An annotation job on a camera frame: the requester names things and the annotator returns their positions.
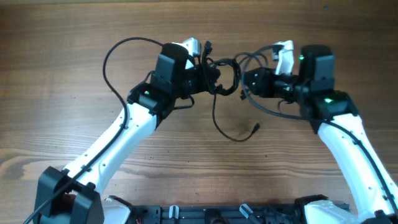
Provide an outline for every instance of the wood grain surface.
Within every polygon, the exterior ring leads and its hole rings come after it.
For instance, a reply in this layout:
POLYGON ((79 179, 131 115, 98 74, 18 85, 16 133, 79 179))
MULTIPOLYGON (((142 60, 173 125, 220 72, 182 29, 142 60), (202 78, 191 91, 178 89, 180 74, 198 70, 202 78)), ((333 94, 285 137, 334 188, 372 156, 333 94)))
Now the wood grain surface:
MULTIPOLYGON (((213 58, 279 40, 294 40, 296 58, 303 45, 329 45, 336 55, 336 89, 354 99, 369 139, 397 180, 397 23, 396 1, 0 7, 0 223, 25 220, 43 170, 61 169, 114 121, 121 105, 101 67, 107 51, 132 36, 210 40, 213 58)), ((126 96, 154 69, 159 51, 140 41, 120 46, 108 64, 110 82, 126 96)), ((222 72, 220 83, 230 85, 231 70, 222 72)), ((333 156, 308 123, 264 114, 238 93, 218 97, 216 118, 228 134, 245 137, 261 124, 252 139, 235 143, 213 125, 212 96, 200 93, 195 100, 140 143, 104 196, 134 205, 238 205, 325 194, 355 209, 333 156)), ((275 109, 276 100, 258 100, 275 109)), ((298 108, 282 109, 297 114, 298 108)))

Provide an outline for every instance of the black cable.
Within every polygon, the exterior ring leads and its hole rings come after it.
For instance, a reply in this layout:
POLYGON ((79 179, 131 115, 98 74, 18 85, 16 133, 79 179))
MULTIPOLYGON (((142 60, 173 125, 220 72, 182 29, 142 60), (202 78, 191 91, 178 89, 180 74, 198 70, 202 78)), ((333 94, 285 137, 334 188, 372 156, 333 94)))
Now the black cable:
POLYGON ((143 38, 143 37, 130 37, 127 39, 124 39, 120 42, 118 42, 117 44, 115 44, 111 50, 109 50, 109 52, 106 54, 105 59, 104 59, 104 64, 103 64, 103 68, 102 68, 102 72, 103 72, 103 77, 104 80, 106 82, 106 84, 108 85, 108 87, 112 90, 112 92, 117 96, 117 98, 119 98, 119 101, 121 102, 122 106, 123 106, 123 110, 124 110, 124 119, 123 119, 123 123, 120 126, 119 130, 117 131, 117 133, 113 136, 113 138, 110 140, 109 143, 107 143, 107 145, 105 145, 105 147, 97 154, 95 155, 94 158, 92 158, 92 160, 90 160, 86 166, 84 166, 81 171, 79 171, 79 173, 77 173, 72 179, 70 179, 66 184, 64 184, 62 187, 60 187, 49 199, 47 199, 41 206, 39 206, 32 214, 30 214, 30 216, 25 220, 24 224, 28 224, 30 221, 33 220, 33 218, 39 214, 39 212, 48 204, 50 203, 53 199, 55 199, 56 197, 58 197, 58 195, 60 195, 61 193, 64 193, 64 191, 66 191, 66 189, 71 186, 71 184, 73 184, 82 174, 84 174, 95 162, 98 158, 100 158, 104 152, 115 142, 115 140, 117 140, 117 138, 119 137, 119 135, 122 133, 123 129, 126 126, 127 123, 127 105, 124 102, 123 98, 121 97, 121 95, 113 88, 113 86, 110 84, 110 82, 108 81, 108 79, 106 78, 106 62, 108 61, 109 56, 111 55, 112 51, 118 47, 119 45, 130 41, 130 40, 145 40, 145 41, 149 41, 152 43, 155 43, 159 46, 163 46, 163 44, 161 44, 158 41, 155 40, 151 40, 151 39, 147 39, 147 38, 143 38))
POLYGON ((191 95, 189 95, 188 98, 191 99, 191 105, 187 105, 187 106, 176 106, 176 107, 174 107, 173 110, 182 110, 182 109, 191 108, 191 107, 195 104, 195 100, 193 99, 193 97, 192 97, 191 95))
MULTIPOLYGON (((256 53, 256 55, 261 56, 261 57, 264 59, 264 61, 265 61, 265 63, 266 63, 266 67, 268 67, 268 66, 269 66, 268 58, 267 58, 264 54, 262 54, 262 53, 259 53, 259 52, 255 52, 255 53, 256 53)), ((238 57, 240 57, 240 56, 242 56, 242 55, 245 55, 245 57, 242 58, 242 59, 238 62, 239 65, 241 65, 241 64, 242 64, 246 59, 248 59, 249 57, 252 57, 252 54, 251 54, 251 53, 248 53, 248 52, 241 52, 241 53, 235 55, 234 59, 236 60, 238 57)))
POLYGON ((201 68, 200 56, 197 56, 196 58, 198 58, 198 65, 199 65, 199 68, 201 68))
POLYGON ((145 77, 145 79, 144 79, 141 83, 147 82, 149 76, 150 76, 150 75, 153 75, 154 73, 155 73, 155 71, 150 71, 150 72, 148 73, 148 75, 145 77))
MULTIPOLYGON (((266 46, 263 47, 261 49, 258 50, 258 52, 262 52, 264 50, 268 50, 268 49, 272 49, 276 47, 275 45, 270 45, 270 46, 266 46)), ((242 75, 241 75, 241 81, 242 81, 242 90, 244 92, 244 95, 246 96, 246 98, 253 104, 253 106, 255 106, 256 108, 262 110, 263 112, 266 112, 268 114, 274 115, 274 116, 278 116, 281 118, 288 118, 288 119, 297 119, 297 120, 301 120, 301 121, 309 121, 309 122, 318 122, 318 123, 325 123, 328 124, 330 126, 333 126, 339 130, 341 130, 342 132, 346 133, 349 137, 351 137, 351 139, 353 139, 353 141, 361 148, 361 150, 364 152, 366 158, 369 160, 369 162, 371 163, 384 191, 386 191, 386 195, 388 198, 388 201, 391 204, 391 207, 395 213, 395 215, 398 216, 398 208, 396 203, 394 202, 394 196, 391 194, 386 181, 384 180, 379 168, 377 167, 375 161, 373 160, 372 156, 370 155, 370 153, 368 152, 368 150, 363 146, 362 142, 350 131, 348 131, 347 129, 343 128, 342 126, 335 124, 329 120, 326 119, 315 119, 315 118, 304 118, 301 116, 294 116, 294 115, 288 115, 288 114, 282 114, 282 113, 277 113, 275 111, 271 111, 267 108, 264 108, 263 106, 261 106, 260 104, 258 104, 253 98, 251 98, 251 96, 247 93, 246 88, 245 88, 245 84, 244 84, 244 74, 246 72, 246 69, 251 61, 252 57, 250 57, 247 62, 244 64, 244 67, 242 69, 242 75)))
POLYGON ((278 102, 278 105, 277 105, 278 112, 280 112, 280 113, 282 113, 282 111, 280 110, 280 104, 281 104, 282 102, 285 102, 286 104, 292 104, 292 103, 293 103, 293 102, 289 102, 289 101, 287 101, 287 100, 280 100, 280 101, 278 102))
POLYGON ((211 115, 213 116, 213 123, 214 123, 214 125, 216 126, 216 129, 217 129, 224 137, 226 137, 227 139, 232 140, 232 141, 244 142, 244 141, 247 141, 249 138, 251 138, 251 136, 252 136, 256 131, 259 130, 260 124, 257 123, 257 124, 254 126, 253 130, 251 131, 250 135, 249 135, 248 137, 244 138, 244 139, 232 138, 232 137, 229 137, 227 134, 225 134, 225 133, 221 130, 221 128, 217 125, 217 122, 216 122, 216 116, 215 116, 215 110, 216 110, 216 97, 217 97, 217 93, 214 94, 213 109, 212 109, 212 111, 211 111, 211 115))
POLYGON ((257 62, 258 62, 258 64, 259 64, 259 66, 260 66, 260 67, 263 67, 261 61, 256 57, 257 55, 260 55, 261 57, 263 57, 264 60, 265 60, 265 62, 266 62, 266 64, 268 65, 267 57, 266 57, 265 55, 261 54, 261 53, 255 53, 254 56, 253 56, 253 54, 250 54, 250 53, 247 53, 247 52, 242 52, 242 53, 239 53, 239 54, 235 55, 235 57, 232 58, 232 59, 230 59, 230 58, 223 58, 223 59, 220 59, 220 60, 217 60, 217 61, 214 61, 212 58, 209 58, 209 57, 207 57, 207 58, 205 59, 205 60, 211 61, 211 63, 210 63, 209 65, 212 65, 214 69, 215 69, 217 66, 226 66, 226 65, 231 66, 232 69, 233 69, 233 73, 234 73, 233 85, 232 85, 228 90, 218 90, 218 91, 212 90, 212 89, 210 88, 210 83, 209 83, 209 81, 208 81, 208 78, 207 78, 207 76, 206 76, 206 73, 203 72, 203 74, 204 74, 204 76, 205 76, 205 82, 206 82, 206 84, 207 84, 207 86, 208 86, 209 92, 210 92, 210 94, 214 95, 213 109, 212 109, 213 123, 214 123, 214 125, 216 126, 216 129, 217 129, 224 137, 226 137, 227 139, 232 140, 232 141, 236 141, 236 142, 247 141, 248 139, 251 138, 251 136, 252 136, 256 131, 259 130, 260 124, 259 124, 259 123, 256 123, 256 125, 253 127, 253 130, 251 131, 250 135, 249 135, 248 137, 244 138, 244 139, 236 139, 236 138, 232 138, 232 137, 228 136, 227 134, 225 134, 225 133, 221 130, 221 128, 217 125, 217 122, 216 122, 216 118, 215 118, 216 95, 217 95, 217 94, 221 94, 221 95, 223 95, 223 96, 228 96, 228 95, 230 95, 231 93, 233 93, 236 89, 239 88, 239 80, 240 80, 240 74, 241 74, 240 63, 242 63, 242 62, 243 62, 244 60, 246 60, 248 57, 252 57, 252 58, 256 59, 257 62), (242 55, 246 55, 247 57, 244 58, 244 59, 242 59, 242 60, 238 63, 238 62, 236 61, 236 59, 237 59, 238 57, 242 56, 242 55))

